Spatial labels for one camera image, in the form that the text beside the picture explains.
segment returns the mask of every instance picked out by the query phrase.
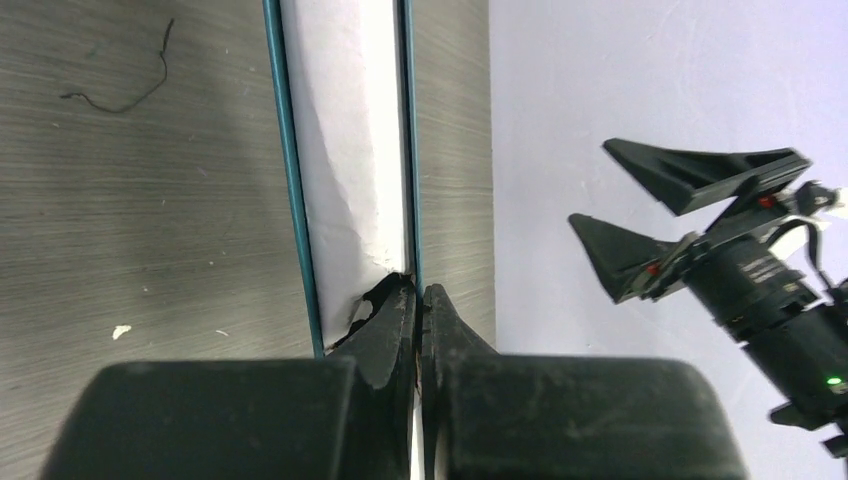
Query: small white crumb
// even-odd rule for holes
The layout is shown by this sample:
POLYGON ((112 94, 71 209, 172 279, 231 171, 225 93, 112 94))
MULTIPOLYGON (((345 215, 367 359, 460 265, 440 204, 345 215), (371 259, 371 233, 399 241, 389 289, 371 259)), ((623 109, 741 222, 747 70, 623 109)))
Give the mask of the small white crumb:
POLYGON ((132 325, 118 325, 115 327, 115 330, 112 332, 112 340, 117 340, 121 338, 121 335, 132 330, 132 325))

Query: gray wood grain surface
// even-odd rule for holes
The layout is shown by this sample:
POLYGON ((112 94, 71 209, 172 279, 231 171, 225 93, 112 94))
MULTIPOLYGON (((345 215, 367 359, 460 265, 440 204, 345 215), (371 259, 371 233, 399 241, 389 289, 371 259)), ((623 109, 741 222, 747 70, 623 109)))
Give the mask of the gray wood grain surface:
POLYGON ((495 344, 489 2, 414 2, 422 276, 495 344))
POLYGON ((260 2, 7 0, 0 45, 0 478, 107 364, 311 353, 260 2), (59 99, 155 84, 171 17, 136 109, 59 99))

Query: red light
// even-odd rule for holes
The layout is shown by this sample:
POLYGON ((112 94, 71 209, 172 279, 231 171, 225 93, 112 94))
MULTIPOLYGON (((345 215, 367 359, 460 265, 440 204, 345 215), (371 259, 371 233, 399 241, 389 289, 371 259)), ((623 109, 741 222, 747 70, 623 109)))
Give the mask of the red light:
POLYGON ((765 197, 760 197, 757 202, 763 208, 771 208, 774 206, 775 203, 777 203, 777 199, 774 198, 774 195, 768 195, 765 197))

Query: white floor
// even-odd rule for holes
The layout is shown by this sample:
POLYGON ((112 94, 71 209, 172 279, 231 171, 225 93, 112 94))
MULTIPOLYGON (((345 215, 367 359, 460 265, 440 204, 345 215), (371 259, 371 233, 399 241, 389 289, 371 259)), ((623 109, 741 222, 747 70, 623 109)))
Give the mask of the white floor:
MULTIPOLYGON (((789 146, 806 178, 848 185, 848 4, 492 0, 497 338, 503 352, 671 357, 718 392, 754 479, 843 478, 808 433, 771 425, 783 399, 688 292, 616 307, 567 217, 666 240, 675 219, 601 150, 609 137, 712 151, 789 146)), ((824 242, 848 275, 848 228, 824 242)), ((791 262, 804 270, 804 260, 791 262)), ((817 288, 819 285, 810 279, 817 288)))

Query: blue edge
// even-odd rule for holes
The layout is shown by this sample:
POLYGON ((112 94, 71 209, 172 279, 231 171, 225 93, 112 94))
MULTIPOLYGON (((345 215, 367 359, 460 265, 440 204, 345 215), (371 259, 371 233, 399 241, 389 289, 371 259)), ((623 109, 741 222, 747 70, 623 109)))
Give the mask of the blue edge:
MULTIPOLYGON (((412 0, 399 2, 403 22, 401 28, 404 40, 404 77, 406 80, 406 113, 409 126, 407 148, 409 149, 410 173, 410 203, 413 211, 410 221, 413 258, 415 262, 415 284, 418 300, 423 297, 423 282, 421 281, 421 237, 420 213, 418 210, 418 139, 417 120, 415 115, 415 69, 411 59, 413 56, 412 29, 412 0)), ((306 207, 303 201, 303 185, 300 179, 300 163, 297 155, 297 140, 295 138, 294 115, 292 113, 291 91, 286 64, 286 51, 283 42, 282 13, 279 0, 263 0, 265 12, 265 33, 268 36, 268 50, 271 55, 271 76, 274 82, 274 93, 277 104, 277 118, 280 122, 280 140, 283 144, 283 161, 288 180, 289 204, 291 205, 294 236, 297 245, 297 257, 300 262, 300 272, 303 277, 303 293, 306 297, 306 312, 309 316, 309 330, 312 335, 312 352, 315 358, 324 356, 324 337, 321 334, 321 316, 318 310, 318 291, 315 285, 315 271, 312 266, 312 251, 309 245, 309 228, 306 221, 306 207)))

